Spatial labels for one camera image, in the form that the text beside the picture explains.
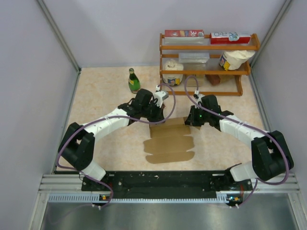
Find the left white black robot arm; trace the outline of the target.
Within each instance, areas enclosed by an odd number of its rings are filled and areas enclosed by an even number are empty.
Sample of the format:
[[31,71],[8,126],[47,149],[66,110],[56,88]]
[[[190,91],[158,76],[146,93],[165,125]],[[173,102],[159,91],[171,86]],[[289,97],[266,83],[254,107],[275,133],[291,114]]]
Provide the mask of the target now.
[[59,154],[74,169],[92,177],[92,184],[98,190],[106,189],[109,183],[106,171],[93,160],[95,145],[113,131],[127,127],[142,117],[152,123],[164,120],[164,100],[167,98],[165,91],[152,93],[140,89],[129,102],[119,105],[99,118],[98,122],[70,124],[59,146]]

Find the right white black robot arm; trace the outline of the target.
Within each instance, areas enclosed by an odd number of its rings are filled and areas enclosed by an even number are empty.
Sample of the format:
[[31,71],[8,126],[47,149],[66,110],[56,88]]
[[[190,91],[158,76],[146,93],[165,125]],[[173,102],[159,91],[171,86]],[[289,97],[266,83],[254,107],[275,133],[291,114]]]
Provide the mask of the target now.
[[234,190],[243,180],[270,180],[282,173],[289,173],[294,161],[283,134],[277,130],[268,132],[241,121],[230,111],[222,111],[215,95],[203,95],[195,91],[193,105],[185,121],[186,125],[201,127],[208,123],[227,133],[251,150],[252,160],[229,168],[224,184]]

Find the brown cardboard box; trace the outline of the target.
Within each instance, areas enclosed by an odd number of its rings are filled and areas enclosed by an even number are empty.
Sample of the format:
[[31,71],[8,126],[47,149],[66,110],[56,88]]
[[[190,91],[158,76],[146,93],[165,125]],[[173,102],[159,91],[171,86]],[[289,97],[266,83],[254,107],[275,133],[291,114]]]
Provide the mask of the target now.
[[185,117],[170,118],[164,123],[149,125],[150,139],[143,142],[149,163],[174,163],[194,158],[194,138],[185,120]]

